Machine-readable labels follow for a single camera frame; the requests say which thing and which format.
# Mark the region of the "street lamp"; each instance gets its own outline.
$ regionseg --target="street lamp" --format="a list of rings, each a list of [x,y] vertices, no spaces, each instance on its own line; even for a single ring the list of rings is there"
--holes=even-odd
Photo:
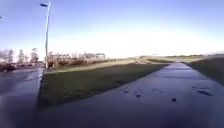
[[[46,60],[45,60],[45,66],[46,69],[48,69],[48,26],[49,26],[49,19],[50,19],[50,13],[51,13],[51,1],[49,1],[48,4],[40,4],[42,7],[47,7],[47,20],[46,20],[46,35],[45,35],[45,50],[46,50]]]

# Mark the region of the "field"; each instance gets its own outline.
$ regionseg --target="field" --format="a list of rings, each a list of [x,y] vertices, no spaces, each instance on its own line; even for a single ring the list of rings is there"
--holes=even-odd
[[[224,58],[207,58],[186,64],[224,85]]]
[[[46,107],[87,98],[143,77],[170,62],[138,59],[50,70],[43,76],[38,105]]]

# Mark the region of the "tree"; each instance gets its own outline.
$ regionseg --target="tree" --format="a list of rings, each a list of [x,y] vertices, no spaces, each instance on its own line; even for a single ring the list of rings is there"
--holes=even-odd
[[[33,48],[32,49],[32,52],[31,52],[31,59],[30,59],[30,62],[32,63],[37,63],[38,61],[38,54],[37,54],[37,48]]]
[[[14,51],[12,49],[8,50],[7,63],[12,63],[13,62],[13,54],[14,54]]]
[[[24,62],[24,59],[25,59],[24,57],[25,57],[25,56],[24,56],[23,50],[20,49],[20,51],[19,51],[19,56],[18,56],[18,58],[19,58],[18,62],[19,62],[19,63],[23,63],[23,62]]]
[[[13,50],[3,50],[0,51],[0,59],[4,62],[4,63],[12,63],[13,62]]]

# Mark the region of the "sky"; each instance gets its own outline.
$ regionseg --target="sky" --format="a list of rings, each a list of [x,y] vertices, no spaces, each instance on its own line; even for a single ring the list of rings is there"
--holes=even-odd
[[[47,0],[0,0],[0,49],[45,50]],[[108,57],[224,51],[223,0],[52,0],[49,51]]]

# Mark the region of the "green grass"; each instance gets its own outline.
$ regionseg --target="green grass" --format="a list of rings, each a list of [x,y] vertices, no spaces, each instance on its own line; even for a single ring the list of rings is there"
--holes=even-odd
[[[224,85],[224,58],[202,59],[186,64]]]
[[[136,80],[166,65],[164,62],[130,60],[52,70],[43,76],[38,105],[46,107],[90,97]]]

